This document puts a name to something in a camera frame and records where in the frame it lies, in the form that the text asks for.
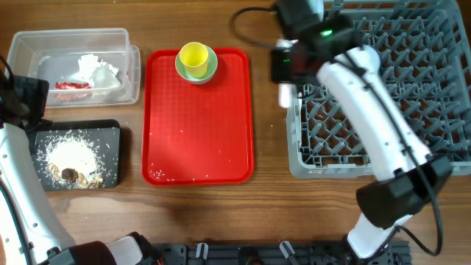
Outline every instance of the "green light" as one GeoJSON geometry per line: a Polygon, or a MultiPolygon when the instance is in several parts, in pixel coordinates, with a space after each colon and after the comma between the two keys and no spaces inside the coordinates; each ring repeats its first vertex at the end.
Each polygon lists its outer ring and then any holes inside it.
{"type": "Polygon", "coordinates": [[[332,29],[325,30],[325,31],[321,32],[321,36],[322,37],[330,36],[330,35],[332,35],[332,32],[333,32],[332,29]]]}

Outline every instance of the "pile of white grains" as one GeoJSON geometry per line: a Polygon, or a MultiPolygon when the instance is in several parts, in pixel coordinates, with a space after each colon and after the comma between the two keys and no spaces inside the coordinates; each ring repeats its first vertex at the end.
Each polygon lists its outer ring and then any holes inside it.
{"type": "Polygon", "coordinates": [[[70,183],[57,175],[53,177],[54,173],[60,176],[64,169],[74,169],[83,174],[86,183],[93,183],[94,178],[103,174],[105,165],[102,157],[98,156],[100,146],[85,139],[83,134],[76,135],[69,130],[64,136],[49,135],[46,139],[45,153],[38,150],[37,160],[47,165],[44,173],[50,177],[53,186],[77,188],[77,182],[70,183]]]}

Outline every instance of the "wooden table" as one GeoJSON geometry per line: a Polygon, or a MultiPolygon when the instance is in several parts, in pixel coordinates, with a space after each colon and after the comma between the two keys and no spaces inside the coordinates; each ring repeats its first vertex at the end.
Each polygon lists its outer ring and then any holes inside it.
{"type": "MultiPolygon", "coordinates": [[[[153,188],[143,181],[143,79],[140,99],[134,105],[46,111],[46,118],[54,121],[116,119],[123,127],[120,185],[99,191],[48,192],[58,218],[78,244],[94,240],[110,242],[132,231],[143,233],[154,243],[337,240],[356,223],[360,210],[355,191],[373,179],[301,181],[291,176],[286,111],[278,107],[277,86],[269,82],[269,51],[248,47],[227,28],[228,18],[236,10],[268,6],[270,1],[5,2],[0,0],[0,53],[5,57],[18,31],[123,27],[129,31],[131,43],[141,50],[143,67],[151,52],[175,49],[190,40],[212,47],[239,46],[252,61],[256,166],[252,178],[241,185],[153,188]]],[[[460,3],[467,28],[471,29],[471,4],[467,0],[460,3]]],[[[262,40],[274,40],[279,34],[270,16],[263,13],[245,15],[239,26],[262,40]]],[[[445,226],[443,253],[432,258],[412,243],[414,263],[469,264],[471,178],[453,177],[440,194],[439,202],[445,226]]],[[[428,246],[434,246],[430,207],[407,226],[428,246]]],[[[409,240],[404,235],[398,238],[409,240]]]]}

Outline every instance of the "clear plastic container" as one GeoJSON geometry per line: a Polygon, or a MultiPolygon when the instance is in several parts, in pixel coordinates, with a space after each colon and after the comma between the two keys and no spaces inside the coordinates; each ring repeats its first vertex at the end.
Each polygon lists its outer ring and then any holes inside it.
{"type": "Polygon", "coordinates": [[[141,81],[139,50],[130,45],[125,29],[18,32],[10,47],[8,63],[15,75],[49,82],[46,107],[132,104],[137,100],[141,81]],[[115,88],[54,89],[57,82],[83,83],[78,75],[78,60],[86,54],[94,54],[99,60],[119,68],[116,77],[121,85],[115,88]]]}

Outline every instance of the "black baking pan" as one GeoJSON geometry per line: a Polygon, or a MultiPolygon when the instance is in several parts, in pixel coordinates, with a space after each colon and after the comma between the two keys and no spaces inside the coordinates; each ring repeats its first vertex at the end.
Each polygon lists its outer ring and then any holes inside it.
{"type": "MultiPolygon", "coordinates": [[[[103,178],[98,188],[118,185],[121,128],[116,120],[54,122],[28,134],[28,138],[32,162],[45,191],[81,189],[75,182],[54,179],[52,163],[47,161],[48,146],[51,151],[51,146],[71,138],[81,139],[93,150],[95,164],[99,165],[93,175],[103,178]]],[[[75,157],[74,150],[70,151],[68,157],[75,157]]]]}

